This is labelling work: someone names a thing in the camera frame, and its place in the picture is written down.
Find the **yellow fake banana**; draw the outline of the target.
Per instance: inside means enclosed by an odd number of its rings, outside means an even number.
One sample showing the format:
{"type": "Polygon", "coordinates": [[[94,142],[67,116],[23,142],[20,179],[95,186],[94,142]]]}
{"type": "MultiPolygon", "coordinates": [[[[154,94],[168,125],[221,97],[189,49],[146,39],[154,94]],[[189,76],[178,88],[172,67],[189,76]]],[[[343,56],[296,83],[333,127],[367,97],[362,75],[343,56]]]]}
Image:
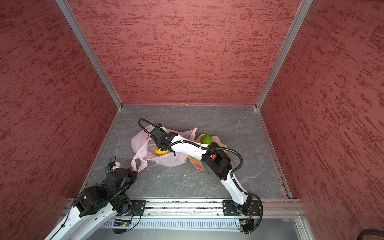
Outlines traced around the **yellow fake banana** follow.
{"type": "Polygon", "coordinates": [[[153,151],[155,152],[156,155],[159,155],[159,156],[166,155],[169,153],[169,151],[161,151],[156,149],[155,147],[153,147],[153,151]]]}

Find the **pink plastic shopping bag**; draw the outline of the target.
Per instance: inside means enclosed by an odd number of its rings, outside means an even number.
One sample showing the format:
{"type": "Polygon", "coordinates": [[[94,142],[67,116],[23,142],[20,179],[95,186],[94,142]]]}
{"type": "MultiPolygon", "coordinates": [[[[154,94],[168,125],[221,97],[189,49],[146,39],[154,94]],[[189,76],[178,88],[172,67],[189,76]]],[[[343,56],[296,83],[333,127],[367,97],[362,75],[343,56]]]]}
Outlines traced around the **pink plastic shopping bag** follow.
{"type": "Polygon", "coordinates": [[[165,167],[175,167],[184,164],[188,158],[188,155],[183,153],[176,153],[175,155],[173,153],[156,154],[154,148],[158,149],[158,147],[143,130],[131,139],[131,146],[135,153],[131,166],[138,173],[148,166],[149,161],[165,167]]]}

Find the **peach scalloped plate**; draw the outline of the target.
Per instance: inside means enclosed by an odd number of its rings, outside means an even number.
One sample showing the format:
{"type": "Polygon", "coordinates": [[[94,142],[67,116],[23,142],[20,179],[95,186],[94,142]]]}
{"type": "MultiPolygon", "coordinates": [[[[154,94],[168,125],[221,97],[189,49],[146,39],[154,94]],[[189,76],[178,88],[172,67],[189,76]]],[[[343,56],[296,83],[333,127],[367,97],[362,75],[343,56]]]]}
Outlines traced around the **peach scalloped plate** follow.
{"type": "MultiPolygon", "coordinates": [[[[199,137],[197,139],[195,139],[195,142],[196,143],[202,143],[202,139],[204,138],[204,136],[206,136],[206,135],[205,134],[200,134],[199,137]]],[[[211,138],[212,138],[213,143],[217,143],[220,147],[224,147],[224,148],[227,147],[226,145],[221,143],[221,141],[220,141],[218,136],[212,136],[211,138]]],[[[194,158],[192,156],[188,156],[188,159],[190,160],[190,162],[194,165],[194,167],[196,169],[202,170],[202,171],[205,170],[204,166],[202,165],[202,163],[198,159],[196,159],[196,158],[194,158]]]]}

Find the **green fake lime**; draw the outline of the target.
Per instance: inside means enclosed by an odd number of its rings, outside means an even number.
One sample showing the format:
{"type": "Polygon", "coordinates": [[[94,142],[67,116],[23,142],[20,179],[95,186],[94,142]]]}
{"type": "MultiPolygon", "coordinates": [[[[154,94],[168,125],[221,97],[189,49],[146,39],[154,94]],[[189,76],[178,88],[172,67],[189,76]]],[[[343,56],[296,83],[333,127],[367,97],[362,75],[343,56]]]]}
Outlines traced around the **green fake lime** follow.
{"type": "Polygon", "coordinates": [[[204,135],[200,138],[200,142],[204,145],[211,145],[213,143],[213,139],[209,135],[204,135]]]}

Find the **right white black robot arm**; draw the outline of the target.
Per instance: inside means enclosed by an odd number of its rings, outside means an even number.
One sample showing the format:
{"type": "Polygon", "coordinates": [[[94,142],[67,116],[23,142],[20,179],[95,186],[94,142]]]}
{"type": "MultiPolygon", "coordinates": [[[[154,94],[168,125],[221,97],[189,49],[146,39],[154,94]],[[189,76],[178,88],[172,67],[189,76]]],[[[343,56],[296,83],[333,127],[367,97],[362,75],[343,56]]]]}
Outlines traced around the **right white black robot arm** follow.
{"type": "Polygon", "coordinates": [[[187,140],[175,132],[167,132],[162,124],[153,125],[151,130],[142,128],[160,151],[182,153],[191,156],[203,165],[204,170],[214,180],[223,184],[229,192],[236,213],[241,216],[252,215],[252,197],[241,186],[234,172],[244,163],[242,156],[231,149],[222,148],[216,143],[205,145],[187,140]]]}

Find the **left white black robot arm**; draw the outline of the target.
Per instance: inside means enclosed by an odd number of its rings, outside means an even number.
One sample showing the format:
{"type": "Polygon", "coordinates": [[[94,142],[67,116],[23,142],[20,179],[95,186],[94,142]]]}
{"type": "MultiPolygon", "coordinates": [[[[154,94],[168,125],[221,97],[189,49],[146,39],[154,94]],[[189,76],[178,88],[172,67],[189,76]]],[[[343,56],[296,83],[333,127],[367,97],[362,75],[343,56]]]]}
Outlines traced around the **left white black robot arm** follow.
{"type": "Polygon", "coordinates": [[[126,192],[137,179],[138,172],[116,168],[107,173],[101,184],[85,188],[71,208],[52,230],[47,240],[86,240],[106,221],[117,215],[134,215],[134,207],[126,192]]]}

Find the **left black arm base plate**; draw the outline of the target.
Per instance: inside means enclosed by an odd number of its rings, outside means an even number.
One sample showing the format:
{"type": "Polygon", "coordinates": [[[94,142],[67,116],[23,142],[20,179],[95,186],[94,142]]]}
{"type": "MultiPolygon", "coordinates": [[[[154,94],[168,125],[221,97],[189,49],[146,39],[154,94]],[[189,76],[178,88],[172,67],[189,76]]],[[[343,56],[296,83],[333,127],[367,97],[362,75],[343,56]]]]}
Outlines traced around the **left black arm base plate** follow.
{"type": "Polygon", "coordinates": [[[140,215],[143,216],[145,208],[146,208],[146,200],[131,200],[129,211],[127,213],[128,216],[132,215],[140,215]]]}

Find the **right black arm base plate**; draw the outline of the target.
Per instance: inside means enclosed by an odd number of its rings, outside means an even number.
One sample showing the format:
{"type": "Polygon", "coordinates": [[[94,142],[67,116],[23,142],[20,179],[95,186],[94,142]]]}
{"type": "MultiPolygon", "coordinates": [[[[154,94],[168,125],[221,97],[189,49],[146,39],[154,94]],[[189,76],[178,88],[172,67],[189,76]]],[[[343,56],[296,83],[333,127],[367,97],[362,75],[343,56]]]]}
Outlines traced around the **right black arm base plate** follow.
{"type": "Polygon", "coordinates": [[[263,209],[260,201],[246,202],[245,205],[236,204],[232,200],[222,201],[224,216],[259,217],[263,209]]]}

